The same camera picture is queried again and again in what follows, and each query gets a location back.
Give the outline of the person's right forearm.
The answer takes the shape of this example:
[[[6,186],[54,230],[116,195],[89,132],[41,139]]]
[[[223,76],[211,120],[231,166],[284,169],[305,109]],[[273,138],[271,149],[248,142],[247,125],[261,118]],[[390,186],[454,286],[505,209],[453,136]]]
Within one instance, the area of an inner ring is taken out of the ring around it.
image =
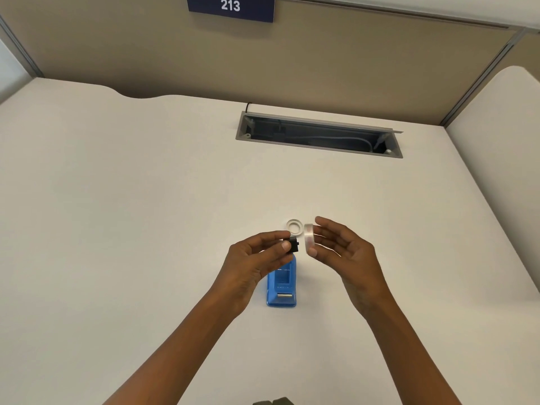
[[[363,317],[402,405],[462,405],[391,295],[370,302]]]

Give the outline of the person's left forearm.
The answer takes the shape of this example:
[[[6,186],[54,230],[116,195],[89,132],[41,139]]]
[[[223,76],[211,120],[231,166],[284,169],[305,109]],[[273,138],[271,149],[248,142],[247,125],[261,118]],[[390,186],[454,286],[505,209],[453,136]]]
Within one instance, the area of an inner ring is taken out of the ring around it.
[[[103,405],[177,405],[245,299],[210,290]]]

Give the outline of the dark blue number sign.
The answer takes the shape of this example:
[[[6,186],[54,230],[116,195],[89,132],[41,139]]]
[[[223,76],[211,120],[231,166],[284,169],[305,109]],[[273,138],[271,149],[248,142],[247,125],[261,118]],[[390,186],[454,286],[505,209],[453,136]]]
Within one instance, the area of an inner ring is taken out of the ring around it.
[[[273,23],[275,0],[187,0],[188,10],[235,19]]]

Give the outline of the grey metal partition post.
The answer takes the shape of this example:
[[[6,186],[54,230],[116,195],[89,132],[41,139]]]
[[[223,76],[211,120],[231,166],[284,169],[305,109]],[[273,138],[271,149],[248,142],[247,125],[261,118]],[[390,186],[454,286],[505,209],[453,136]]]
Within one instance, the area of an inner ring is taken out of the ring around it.
[[[8,23],[0,14],[0,40],[32,78],[45,78],[44,73],[31,57]]]
[[[447,127],[457,112],[465,105],[468,99],[473,93],[481,86],[482,82],[492,73],[496,66],[505,58],[505,56],[518,44],[526,33],[529,32],[530,27],[520,27],[516,29],[515,34],[509,39],[503,48],[494,56],[489,62],[488,66],[481,72],[472,85],[466,90],[462,97],[455,103],[455,105],[449,110],[446,116],[441,120],[440,126]]]

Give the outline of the blue tape dispenser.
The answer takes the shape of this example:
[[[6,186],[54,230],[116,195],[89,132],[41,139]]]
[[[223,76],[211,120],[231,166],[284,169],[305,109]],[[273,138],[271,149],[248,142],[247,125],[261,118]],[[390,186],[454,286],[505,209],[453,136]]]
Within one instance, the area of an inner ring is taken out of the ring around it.
[[[296,306],[296,257],[267,276],[266,305],[277,308]]]

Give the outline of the person's right hand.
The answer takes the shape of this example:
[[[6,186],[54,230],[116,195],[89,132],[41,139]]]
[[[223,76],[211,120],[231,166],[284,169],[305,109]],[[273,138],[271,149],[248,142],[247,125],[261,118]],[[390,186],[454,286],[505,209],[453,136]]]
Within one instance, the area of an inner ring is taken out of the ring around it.
[[[394,302],[370,242],[361,237],[356,241],[332,241],[315,235],[315,225],[314,237],[314,259],[341,277],[353,306],[367,322],[377,315],[381,304]]]

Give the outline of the person's left hand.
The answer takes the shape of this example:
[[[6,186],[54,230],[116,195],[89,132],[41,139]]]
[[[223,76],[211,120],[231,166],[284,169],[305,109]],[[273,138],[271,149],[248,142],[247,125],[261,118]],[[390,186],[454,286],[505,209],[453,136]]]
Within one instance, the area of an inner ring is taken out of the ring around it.
[[[259,261],[258,254],[289,238],[289,231],[255,234],[230,246],[209,295],[224,321],[232,322],[247,307],[258,283],[290,261]]]

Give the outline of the clear adhesive tape roll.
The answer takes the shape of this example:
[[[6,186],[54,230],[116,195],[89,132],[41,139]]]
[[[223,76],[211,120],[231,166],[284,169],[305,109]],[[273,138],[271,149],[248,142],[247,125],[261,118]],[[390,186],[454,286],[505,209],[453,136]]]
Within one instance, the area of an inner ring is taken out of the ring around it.
[[[314,237],[314,224],[304,224],[303,226],[303,238],[305,241],[305,248],[307,254],[315,258],[316,249],[315,249],[315,237]]]

